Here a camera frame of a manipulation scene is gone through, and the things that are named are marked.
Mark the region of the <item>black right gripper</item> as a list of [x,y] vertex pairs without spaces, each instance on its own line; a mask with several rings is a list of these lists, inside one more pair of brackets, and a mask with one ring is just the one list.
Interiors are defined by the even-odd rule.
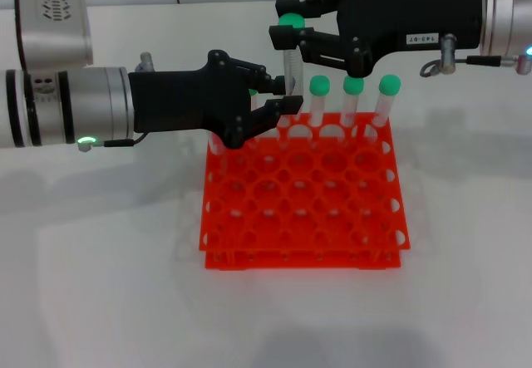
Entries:
[[342,58],[352,77],[369,76],[394,52],[437,50],[447,34],[458,49],[480,45],[483,0],[276,0],[279,16],[335,11]]

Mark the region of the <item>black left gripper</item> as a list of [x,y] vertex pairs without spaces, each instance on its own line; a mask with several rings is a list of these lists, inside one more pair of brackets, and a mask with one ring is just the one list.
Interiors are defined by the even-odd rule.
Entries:
[[[306,63],[347,68],[337,35],[292,26],[270,26],[268,33],[277,51],[299,49]],[[284,76],[271,76],[265,66],[221,50],[209,52],[198,70],[132,72],[128,78],[136,133],[207,130],[229,149],[275,128],[282,116],[296,115],[303,104],[301,96],[284,96],[251,111],[249,89],[284,95]]]

